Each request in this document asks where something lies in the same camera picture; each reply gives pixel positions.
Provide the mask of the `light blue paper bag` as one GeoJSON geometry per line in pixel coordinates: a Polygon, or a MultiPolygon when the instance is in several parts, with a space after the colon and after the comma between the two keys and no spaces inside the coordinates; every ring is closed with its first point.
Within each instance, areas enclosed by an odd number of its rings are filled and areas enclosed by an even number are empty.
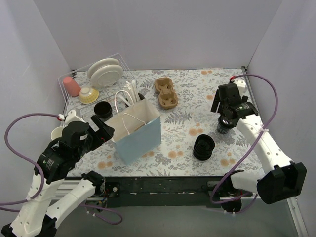
{"type": "Polygon", "coordinates": [[[115,129],[112,141],[120,159],[130,165],[161,144],[161,119],[157,108],[147,99],[133,103],[119,112],[117,95],[114,96],[116,114],[105,122],[115,129]]]}

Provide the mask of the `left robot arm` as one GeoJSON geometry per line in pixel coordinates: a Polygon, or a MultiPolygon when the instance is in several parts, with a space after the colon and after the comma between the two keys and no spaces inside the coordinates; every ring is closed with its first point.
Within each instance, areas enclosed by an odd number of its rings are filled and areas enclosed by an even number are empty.
{"type": "Polygon", "coordinates": [[[82,175],[79,184],[51,205],[56,191],[68,173],[81,158],[111,140],[114,128],[103,123],[96,115],[91,117],[98,130],[84,120],[62,114],[62,135],[52,140],[34,162],[32,184],[27,197],[20,201],[21,209],[12,223],[3,226],[6,237],[53,237],[61,222],[87,198],[101,197],[106,188],[105,178],[95,171],[82,175]]]}

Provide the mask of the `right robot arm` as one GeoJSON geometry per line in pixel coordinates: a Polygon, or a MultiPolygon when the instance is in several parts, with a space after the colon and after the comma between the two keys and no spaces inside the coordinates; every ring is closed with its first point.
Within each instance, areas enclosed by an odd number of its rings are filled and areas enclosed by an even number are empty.
{"type": "Polygon", "coordinates": [[[298,196],[307,174],[306,167],[295,163],[264,128],[258,111],[240,92],[244,87],[228,83],[218,87],[211,110],[224,115],[254,148],[264,176],[233,171],[224,176],[223,189],[229,196],[241,190],[258,194],[266,204],[298,196]]]}

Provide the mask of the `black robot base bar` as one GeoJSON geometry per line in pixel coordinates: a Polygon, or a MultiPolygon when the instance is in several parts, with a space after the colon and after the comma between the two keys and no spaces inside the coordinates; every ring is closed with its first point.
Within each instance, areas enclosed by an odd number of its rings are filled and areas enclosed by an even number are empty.
{"type": "Polygon", "coordinates": [[[213,207],[210,194],[222,176],[106,177],[105,190],[89,201],[107,208],[136,206],[213,207]]]}

